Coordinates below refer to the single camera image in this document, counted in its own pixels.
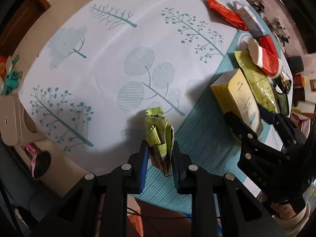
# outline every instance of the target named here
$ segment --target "floor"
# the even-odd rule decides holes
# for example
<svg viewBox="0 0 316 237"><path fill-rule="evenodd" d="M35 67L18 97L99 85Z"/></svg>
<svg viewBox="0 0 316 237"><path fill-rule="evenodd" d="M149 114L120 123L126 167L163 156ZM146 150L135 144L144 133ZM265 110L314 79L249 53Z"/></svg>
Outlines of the floor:
<svg viewBox="0 0 316 237"><path fill-rule="evenodd" d="M35 22L27 32L14 56L20 54L20 61L16 65L16 70L27 71L36 59L40 50L44 47L51 36L71 17L77 10L90 0L57 0L55 3ZM291 19L286 8L279 0L265 0L268 19L279 16L291 36L291 43L286 46L286 51L290 55L301 55L307 71L312 72L312 63L316 55L308 55L304 47L301 36L296 29L295 23ZM85 174L86 171L75 164L63 152L61 152L50 141L36 143L42 150L48 150L52 155L52 163L47 173L41 177L54 193L59 196L65 195L70 188ZM30 161L20 147L15 147L23 160L29 164Z"/></svg>

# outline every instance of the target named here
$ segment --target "red packet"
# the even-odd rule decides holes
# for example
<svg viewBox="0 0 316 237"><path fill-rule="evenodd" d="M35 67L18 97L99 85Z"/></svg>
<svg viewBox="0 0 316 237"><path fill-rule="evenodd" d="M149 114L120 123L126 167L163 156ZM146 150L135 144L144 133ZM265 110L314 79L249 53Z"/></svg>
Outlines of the red packet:
<svg viewBox="0 0 316 237"><path fill-rule="evenodd" d="M270 35L263 36L259 40L260 40L260 45L262 48L265 48L266 50L271 52L274 56L279 57L277 49Z"/></svg>
<svg viewBox="0 0 316 237"><path fill-rule="evenodd" d="M209 7L216 10L216 12L227 22L232 24L234 27L241 29L243 31L247 31L248 28L245 24L245 22L241 19L241 17L227 9L225 6L218 3L216 0L208 0L209 1Z"/></svg>

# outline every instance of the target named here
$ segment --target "beige sleeve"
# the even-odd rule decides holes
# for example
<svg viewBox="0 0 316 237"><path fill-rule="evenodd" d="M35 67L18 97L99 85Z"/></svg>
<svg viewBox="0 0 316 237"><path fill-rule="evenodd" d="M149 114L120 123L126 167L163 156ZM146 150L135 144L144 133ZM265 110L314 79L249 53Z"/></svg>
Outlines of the beige sleeve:
<svg viewBox="0 0 316 237"><path fill-rule="evenodd" d="M281 219L278 215L274 216L274 219L279 224L279 226L285 231L288 237L295 237L299 231L306 224L309 219L311 208L309 202L307 202L306 207L294 217L284 220Z"/></svg>

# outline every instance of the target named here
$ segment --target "screw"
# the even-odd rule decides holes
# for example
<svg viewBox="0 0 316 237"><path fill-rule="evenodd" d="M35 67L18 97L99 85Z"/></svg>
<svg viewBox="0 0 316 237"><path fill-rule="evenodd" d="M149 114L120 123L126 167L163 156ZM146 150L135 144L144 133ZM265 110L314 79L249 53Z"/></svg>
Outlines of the screw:
<svg viewBox="0 0 316 237"><path fill-rule="evenodd" d="M228 174L225 175L225 178L226 178L227 180L234 180L234 179L235 179L235 176L234 176L233 174L231 174L231 173L228 173Z"/></svg>
<svg viewBox="0 0 316 237"><path fill-rule="evenodd" d="M132 168L132 166L130 164L123 164L122 165L123 170L130 170L131 168Z"/></svg>
<svg viewBox="0 0 316 237"><path fill-rule="evenodd" d="M192 164L192 165L189 166L189 169L190 169L191 171L196 171L196 170L198 170L198 166Z"/></svg>
<svg viewBox="0 0 316 237"><path fill-rule="evenodd" d="M86 175L84 176L84 178L85 178L86 180L92 180L92 179L94 178L94 174L93 174L93 173L88 173L88 174L86 174Z"/></svg>

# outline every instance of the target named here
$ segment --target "beige floor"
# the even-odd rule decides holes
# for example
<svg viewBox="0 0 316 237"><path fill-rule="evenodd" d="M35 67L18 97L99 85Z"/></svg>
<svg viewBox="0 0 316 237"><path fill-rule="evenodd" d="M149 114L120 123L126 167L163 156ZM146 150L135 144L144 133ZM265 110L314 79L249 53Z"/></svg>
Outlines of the beige floor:
<svg viewBox="0 0 316 237"><path fill-rule="evenodd" d="M20 55L15 69L23 71L23 77L53 34L89 1L91 0L58 0L34 23L14 53L14 56ZM60 151L51 141L37 142L36 145L41 150L48 150L52 155L51 166L47 173L41 177L41 181L55 194L64 196L87 172ZM21 147L16 146L15 148L29 165L30 160Z"/></svg>

